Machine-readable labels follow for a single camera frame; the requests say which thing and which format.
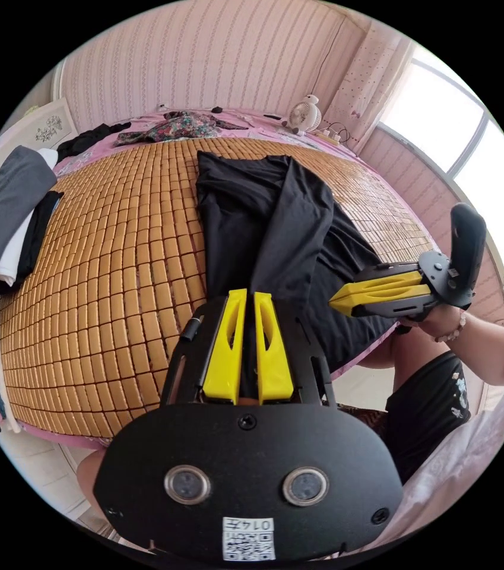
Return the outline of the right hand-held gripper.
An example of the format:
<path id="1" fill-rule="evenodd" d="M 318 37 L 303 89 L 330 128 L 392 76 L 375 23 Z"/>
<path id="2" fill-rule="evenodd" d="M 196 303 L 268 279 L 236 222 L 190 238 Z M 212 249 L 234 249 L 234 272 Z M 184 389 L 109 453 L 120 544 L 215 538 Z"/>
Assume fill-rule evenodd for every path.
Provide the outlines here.
<path id="1" fill-rule="evenodd" d="M 468 310 L 474 286 L 463 280 L 451 260 L 426 252 L 417 262 L 381 263 L 356 275 L 329 300 L 329 306 L 353 317 L 409 317 L 422 321 L 437 305 Z"/>

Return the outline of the person's right hand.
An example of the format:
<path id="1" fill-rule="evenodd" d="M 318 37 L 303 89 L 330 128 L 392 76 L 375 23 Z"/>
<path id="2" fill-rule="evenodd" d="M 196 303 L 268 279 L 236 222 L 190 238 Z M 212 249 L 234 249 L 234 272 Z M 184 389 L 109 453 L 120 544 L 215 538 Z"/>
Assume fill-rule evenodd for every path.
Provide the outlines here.
<path id="1" fill-rule="evenodd" d="M 435 306 L 422 321 L 409 317 L 403 317 L 400 320 L 402 325 L 420 329 L 437 343 L 456 340 L 465 322 L 465 311 L 450 305 Z"/>

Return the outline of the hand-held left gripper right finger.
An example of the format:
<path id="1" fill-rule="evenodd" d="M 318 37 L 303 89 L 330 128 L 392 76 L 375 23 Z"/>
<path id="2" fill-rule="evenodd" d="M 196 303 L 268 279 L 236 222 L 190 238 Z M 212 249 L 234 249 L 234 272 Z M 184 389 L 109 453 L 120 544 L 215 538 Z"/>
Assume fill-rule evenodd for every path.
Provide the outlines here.
<path id="1" fill-rule="evenodd" d="M 288 401 L 294 385 L 274 302 L 269 293 L 256 292 L 253 303 L 259 403 Z"/>

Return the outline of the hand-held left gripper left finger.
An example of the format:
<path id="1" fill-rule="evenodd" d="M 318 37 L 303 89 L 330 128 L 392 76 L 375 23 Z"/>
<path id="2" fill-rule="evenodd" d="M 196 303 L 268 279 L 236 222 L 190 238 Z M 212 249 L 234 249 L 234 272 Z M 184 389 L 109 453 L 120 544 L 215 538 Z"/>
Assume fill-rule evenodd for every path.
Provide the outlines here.
<path id="1" fill-rule="evenodd" d="M 224 303 L 202 390 L 209 400 L 237 404 L 248 293 L 231 290 Z"/>

